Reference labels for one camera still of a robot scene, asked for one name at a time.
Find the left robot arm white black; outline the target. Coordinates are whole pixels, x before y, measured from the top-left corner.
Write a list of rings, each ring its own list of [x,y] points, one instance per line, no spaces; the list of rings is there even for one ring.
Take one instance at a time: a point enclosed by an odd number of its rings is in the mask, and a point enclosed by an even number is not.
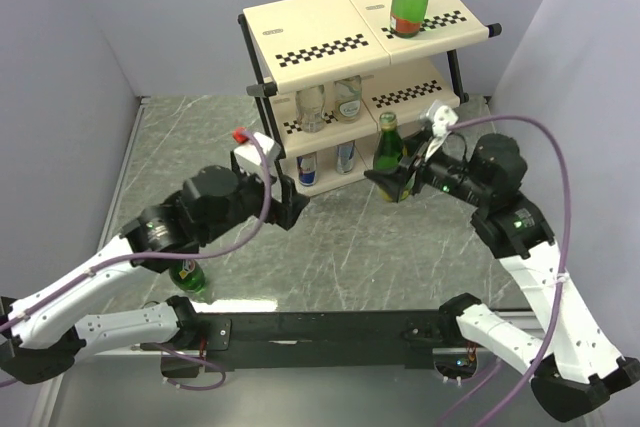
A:
[[[97,353],[132,344],[186,349],[205,338],[191,301],[173,296],[150,308],[93,315],[93,305],[119,289],[163,274],[249,218],[254,227],[293,227],[309,202],[280,178],[274,199],[270,168],[280,147],[258,137],[236,147],[231,165],[201,169],[159,205],[144,209],[101,251],[53,284],[21,299],[1,300],[1,369],[32,385]]]

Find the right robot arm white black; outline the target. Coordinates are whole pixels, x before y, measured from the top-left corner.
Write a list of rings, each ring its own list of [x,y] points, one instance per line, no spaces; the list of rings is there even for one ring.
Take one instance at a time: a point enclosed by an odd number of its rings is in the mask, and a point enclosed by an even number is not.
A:
[[[429,132],[409,139],[414,149],[387,169],[365,176],[392,200],[406,184],[414,193],[432,186],[472,206],[471,225],[525,296],[550,342],[531,336],[493,313],[479,299],[460,294],[440,309],[439,334],[494,353],[520,373],[531,370],[533,394],[555,420],[590,413],[639,380],[639,361],[623,355],[591,315],[568,273],[561,249],[540,209],[520,190],[527,170],[517,142],[486,134],[468,160],[440,151]]]

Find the energy drink can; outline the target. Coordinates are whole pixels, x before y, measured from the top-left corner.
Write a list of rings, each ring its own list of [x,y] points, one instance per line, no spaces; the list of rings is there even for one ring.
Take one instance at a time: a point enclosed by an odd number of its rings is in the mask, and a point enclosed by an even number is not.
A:
[[[304,187],[313,186],[318,180],[317,153],[311,152],[296,158],[298,181]]]
[[[344,175],[350,173],[355,166],[355,141],[348,141],[336,146],[336,172]]]

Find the clear Chang soda water bottle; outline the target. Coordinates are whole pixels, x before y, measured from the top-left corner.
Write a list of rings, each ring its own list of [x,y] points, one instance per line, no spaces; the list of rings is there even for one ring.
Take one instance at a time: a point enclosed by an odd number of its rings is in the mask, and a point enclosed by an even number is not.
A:
[[[299,90],[295,94],[297,122],[307,133],[324,128],[325,90],[323,85]]]

